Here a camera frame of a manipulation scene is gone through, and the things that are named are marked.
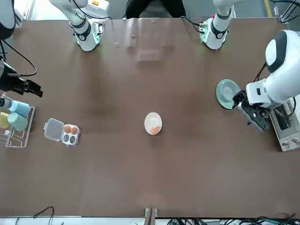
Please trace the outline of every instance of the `floor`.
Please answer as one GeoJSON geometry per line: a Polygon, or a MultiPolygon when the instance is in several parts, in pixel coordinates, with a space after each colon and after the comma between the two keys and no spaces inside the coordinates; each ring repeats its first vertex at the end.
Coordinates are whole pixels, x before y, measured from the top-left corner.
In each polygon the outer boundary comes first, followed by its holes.
{"type": "MultiPolygon", "coordinates": [[[[0,225],[15,225],[17,218],[0,218],[0,225]]],[[[169,219],[157,219],[156,225],[167,225],[169,219]]],[[[145,218],[55,217],[51,225],[143,225],[145,218]]],[[[219,220],[204,220],[208,225],[220,225],[219,220]]],[[[46,225],[49,217],[20,218],[18,225],[46,225]]]]}
{"type": "MultiPolygon", "coordinates": [[[[108,0],[108,15],[113,19],[121,19],[125,13],[127,0],[108,0]]],[[[198,18],[211,16],[215,13],[212,0],[183,0],[187,16],[198,18]]],[[[246,0],[235,6],[236,17],[267,17],[265,0],[246,0]]],[[[35,0],[30,16],[31,20],[66,19],[66,17],[49,0],[35,0]]]]}

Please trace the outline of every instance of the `person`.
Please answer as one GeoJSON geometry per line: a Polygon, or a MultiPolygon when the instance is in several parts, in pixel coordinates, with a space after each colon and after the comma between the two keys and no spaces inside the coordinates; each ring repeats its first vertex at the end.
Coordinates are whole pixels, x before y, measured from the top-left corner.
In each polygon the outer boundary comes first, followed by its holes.
{"type": "MultiPolygon", "coordinates": [[[[140,14],[146,9],[151,1],[153,0],[128,0],[125,13],[126,18],[139,18],[140,14]]],[[[173,18],[186,16],[182,0],[160,1],[173,18]]]]}

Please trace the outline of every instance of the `robotic arm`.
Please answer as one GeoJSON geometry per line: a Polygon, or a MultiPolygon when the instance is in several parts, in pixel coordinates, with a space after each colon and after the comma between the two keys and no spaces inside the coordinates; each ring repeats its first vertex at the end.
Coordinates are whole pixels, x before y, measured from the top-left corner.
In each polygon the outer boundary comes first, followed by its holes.
{"type": "MultiPolygon", "coordinates": [[[[0,1],[0,41],[9,38],[15,30],[14,0],[0,1]]],[[[21,95],[24,92],[42,97],[41,87],[31,80],[23,80],[17,71],[0,59],[0,90],[14,91],[21,95]]]]}
{"type": "Polygon", "coordinates": [[[217,50],[222,46],[233,17],[231,7],[241,1],[244,0],[214,0],[217,12],[203,23],[204,34],[200,35],[202,42],[210,49],[217,50]]]}
{"type": "MultiPolygon", "coordinates": [[[[77,43],[82,50],[86,52],[92,51],[100,43],[100,35],[103,32],[103,27],[99,26],[99,23],[89,21],[82,8],[86,8],[88,0],[49,0],[56,8],[58,8],[70,21],[70,26],[74,29],[77,43]]],[[[104,15],[97,15],[99,17],[106,17],[106,10],[109,3],[107,1],[98,0],[91,3],[90,8],[92,11],[90,14],[94,14],[94,11],[105,12],[104,15]]]]}
{"type": "Polygon", "coordinates": [[[300,37],[295,31],[281,31],[269,42],[265,55],[269,77],[247,84],[246,91],[233,97],[233,108],[262,131],[270,127],[267,118],[272,110],[300,94],[300,37]]]}

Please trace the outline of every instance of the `yellow cup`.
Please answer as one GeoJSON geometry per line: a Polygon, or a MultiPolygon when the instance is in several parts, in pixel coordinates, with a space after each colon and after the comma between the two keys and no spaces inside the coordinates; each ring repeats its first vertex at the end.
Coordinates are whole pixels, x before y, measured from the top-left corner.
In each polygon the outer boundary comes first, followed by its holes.
{"type": "Polygon", "coordinates": [[[8,122],[8,114],[4,112],[0,112],[0,128],[8,128],[9,122],[8,122]]]}

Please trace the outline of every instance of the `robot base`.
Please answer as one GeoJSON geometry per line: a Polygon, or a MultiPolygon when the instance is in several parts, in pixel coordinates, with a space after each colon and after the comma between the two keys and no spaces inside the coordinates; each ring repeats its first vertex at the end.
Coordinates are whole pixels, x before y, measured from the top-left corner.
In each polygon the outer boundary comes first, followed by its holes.
{"type": "Polygon", "coordinates": [[[94,21],[89,21],[91,25],[90,33],[85,40],[81,40],[81,36],[75,36],[77,43],[85,52],[90,52],[101,43],[101,35],[103,33],[103,25],[94,21]]]}
{"type": "Polygon", "coordinates": [[[205,43],[207,47],[212,50],[218,50],[222,44],[226,40],[227,33],[226,32],[220,39],[216,38],[216,35],[211,30],[211,23],[213,18],[209,18],[207,21],[204,21],[201,25],[200,31],[204,32],[204,34],[200,33],[201,42],[205,43]]]}

